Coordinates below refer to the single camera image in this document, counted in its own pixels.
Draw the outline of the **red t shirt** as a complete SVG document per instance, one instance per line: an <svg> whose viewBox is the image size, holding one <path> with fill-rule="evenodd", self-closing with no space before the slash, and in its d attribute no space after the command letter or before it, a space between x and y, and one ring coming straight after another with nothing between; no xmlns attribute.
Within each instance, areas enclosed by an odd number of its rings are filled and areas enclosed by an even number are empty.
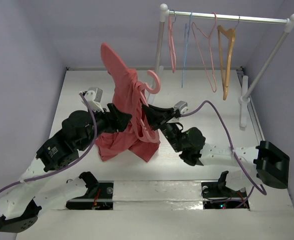
<svg viewBox="0 0 294 240"><path fill-rule="evenodd" d="M145 91L156 94L161 83L158 75L148 70L147 74L154 80L155 87L138 80L136 69L129 68L119 55L107 44L101 44L101 59L107 72L114 80L115 89L112 103L115 107L132 116L123 132L103 133L95 141L100 159L107 161L129 150L145 162L149 162L159 149L160 139L157 130L148 124L142 105L149 106Z"/></svg>

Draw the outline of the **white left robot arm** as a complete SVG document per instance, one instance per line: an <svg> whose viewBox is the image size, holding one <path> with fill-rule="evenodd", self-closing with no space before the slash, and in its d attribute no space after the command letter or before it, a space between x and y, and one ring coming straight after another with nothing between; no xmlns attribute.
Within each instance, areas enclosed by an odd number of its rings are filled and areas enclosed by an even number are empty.
<svg viewBox="0 0 294 240"><path fill-rule="evenodd" d="M99 111L77 110L62 122L62 128L36 152L31 165L17 182L0 193L0 232L21 233L31 227L39 214L76 198L94 198L99 182L85 171L68 183L48 192L40 190L54 175L78 163L102 133L123 132L132 116L109 103Z"/></svg>

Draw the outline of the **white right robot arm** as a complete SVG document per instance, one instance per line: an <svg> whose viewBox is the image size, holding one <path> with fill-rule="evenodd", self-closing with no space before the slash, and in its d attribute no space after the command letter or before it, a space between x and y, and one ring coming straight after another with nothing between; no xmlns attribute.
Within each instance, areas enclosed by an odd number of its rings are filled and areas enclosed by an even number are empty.
<svg viewBox="0 0 294 240"><path fill-rule="evenodd" d="M160 130L173 150L190 166L230 166L236 171L221 173L217 190L222 196L228 196L248 186L266 185L274 189L286 189L289 177L289 156L269 141L262 140L258 146L220 148L206 142L202 132L192 127L183 131L179 122L171 122L182 114L174 108L160 108L143 105L149 126Z"/></svg>

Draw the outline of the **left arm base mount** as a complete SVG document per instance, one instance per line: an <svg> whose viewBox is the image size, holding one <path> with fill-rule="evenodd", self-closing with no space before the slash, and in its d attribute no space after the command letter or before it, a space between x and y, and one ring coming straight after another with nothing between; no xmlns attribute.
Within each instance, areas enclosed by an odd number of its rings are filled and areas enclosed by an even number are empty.
<svg viewBox="0 0 294 240"><path fill-rule="evenodd" d="M69 210L112 210L113 209L113 182L98 182L94 175L87 171L79 175L84 180L86 193L73 198L66 203Z"/></svg>

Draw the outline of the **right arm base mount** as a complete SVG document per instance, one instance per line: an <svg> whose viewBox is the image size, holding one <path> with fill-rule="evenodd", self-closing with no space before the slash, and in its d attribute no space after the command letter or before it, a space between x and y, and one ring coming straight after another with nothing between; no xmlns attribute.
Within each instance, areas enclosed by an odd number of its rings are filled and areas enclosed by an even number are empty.
<svg viewBox="0 0 294 240"><path fill-rule="evenodd" d="M201 183L201 196L205 210L250 209L246 191L234 191L226 187L226 177L229 171L221 173L217 181Z"/></svg>

